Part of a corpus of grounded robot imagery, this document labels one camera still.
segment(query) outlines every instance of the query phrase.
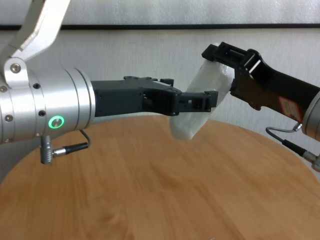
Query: white wall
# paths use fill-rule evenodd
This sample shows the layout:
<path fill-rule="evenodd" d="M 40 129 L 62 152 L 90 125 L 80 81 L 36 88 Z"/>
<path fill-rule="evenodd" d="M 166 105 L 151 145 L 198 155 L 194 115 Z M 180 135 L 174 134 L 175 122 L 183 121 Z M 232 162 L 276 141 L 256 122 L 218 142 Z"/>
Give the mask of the white wall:
<path fill-rule="evenodd" d="M 1 0 L 0 23 L 22 24 L 31 1 Z M 71 0 L 63 23 L 316 24 L 319 11 L 318 0 Z"/>
<path fill-rule="evenodd" d="M 0 32 L 0 48 L 13 34 Z M 34 70 L 76 66 L 92 81 L 120 80 L 128 75 L 173 78 L 175 87 L 185 90 L 203 63 L 203 50 L 224 41 L 242 49 L 255 49 L 276 70 L 320 86 L 319 39 L 318 29 L 62 31 L 48 51 L 27 65 Z M 294 124 L 270 109 L 253 110 L 230 95 L 212 118 L 264 135 L 267 126 L 291 128 Z M 282 136 L 319 153 L 319 143 L 301 132 Z M 29 141 L 0 145 L 0 180 L 12 163 L 37 144 Z"/>

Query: screw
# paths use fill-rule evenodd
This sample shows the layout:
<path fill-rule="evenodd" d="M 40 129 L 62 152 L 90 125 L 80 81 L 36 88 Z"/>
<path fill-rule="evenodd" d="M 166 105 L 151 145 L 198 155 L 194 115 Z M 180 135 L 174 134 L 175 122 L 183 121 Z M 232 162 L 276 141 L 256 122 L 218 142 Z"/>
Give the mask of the screw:
<path fill-rule="evenodd" d="M 14 119 L 14 117 L 12 115 L 7 115 L 4 118 L 4 120 L 6 120 L 7 122 L 12 122 L 13 119 Z"/>
<path fill-rule="evenodd" d="M 5 93 L 6 91 L 8 91 L 8 88 L 5 86 L 0 86 L 0 92 L 1 93 Z"/>
<path fill-rule="evenodd" d="M 10 70 L 14 74 L 17 74 L 17 73 L 19 73 L 21 71 L 21 66 L 18 63 L 14 63 L 14 64 L 11 65 Z"/>
<path fill-rule="evenodd" d="M 39 114 L 40 117 L 43 117 L 43 116 L 46 115 L 46 111 L 41 110 L 41 111 L 39 111 L 38 114 Z"/>
<path fill-rule="evenodd" d="M 33 84 L 33 88 L 34 89 L 39 89 L 41 86 L 40 86 L 40 84 L 39 83 L 35 83 L 35 84 Z"/>

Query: sticker label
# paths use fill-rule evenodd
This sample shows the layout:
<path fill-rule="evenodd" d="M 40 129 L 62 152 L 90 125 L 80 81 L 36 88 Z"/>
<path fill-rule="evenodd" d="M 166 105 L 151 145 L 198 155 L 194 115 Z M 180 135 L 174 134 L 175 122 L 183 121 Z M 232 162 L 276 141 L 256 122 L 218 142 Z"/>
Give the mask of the sticker label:
<path fill-rule="evenodd" d="M 296 102 L 281 96 L 279 97 L 279 101 L 281 104 L 283 114 L 301 123 L 302 118 L 300 114 L 299 105 Z"/>

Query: round table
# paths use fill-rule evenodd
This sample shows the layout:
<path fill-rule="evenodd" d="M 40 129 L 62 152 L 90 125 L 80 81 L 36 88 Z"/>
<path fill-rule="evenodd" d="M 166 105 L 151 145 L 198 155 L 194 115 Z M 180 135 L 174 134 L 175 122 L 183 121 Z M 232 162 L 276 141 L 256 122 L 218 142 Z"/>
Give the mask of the round table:
<path fill-rule="evenodd" d="M 280 144 L 209 121 L 175 140 L 168 118 L 87 130 L 89 149 L 25 157 L 0 186 L 2 240 L 319 240 L 320 184 Z M 83 142 L 79 132 L 55 147 Z"/>

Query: black cable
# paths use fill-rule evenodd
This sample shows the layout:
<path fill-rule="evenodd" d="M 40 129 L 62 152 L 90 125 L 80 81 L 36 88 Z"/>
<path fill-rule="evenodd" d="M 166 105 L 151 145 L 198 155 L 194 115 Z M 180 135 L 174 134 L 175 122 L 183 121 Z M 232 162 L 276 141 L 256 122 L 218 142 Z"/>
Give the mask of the black cable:
<path fill-rule="evenodd" d="M 87 141 L 88 141 L 88 147 L 90 147 L 90 145 L 91 145 L 91 139 L 90 139 L 90 137 L 86 134 L 86 132 L 84 131 L 84 130 L 79 130 L 80 131 L 80 133 L 82 133 L 82 135 L 87 139 Z"/>
<path fill-rule="evenodd" d="M 282 139 L 281 137 L 275 135 L 273 132 L 271 132 L 270 130 L 274 130 L 274 131 L 278 131 L 278 132 L 283 132 L 283 133 L 294 133 L 297 132 L 300 128 L 301 128 L 301 124 L 297 123 L 293 129 L 291 130 L 287 130 L 287 129 L 281 129 L 281 128 L 277 128 L 277 127 L 271 127 L 268 126 L 265 128 L 265 131 L 272 136 L 273 138 L 277 139 L 279 142 L 282 143 L 283 146 L 287 147 L 288 149 L 294 151 L 296 154 L 298 154 L 299 156 L 303 157 L 304 153 L 307 151 L 306 149 L 294 144 L 291 141 L 288 141 L 286 139 Z"/>

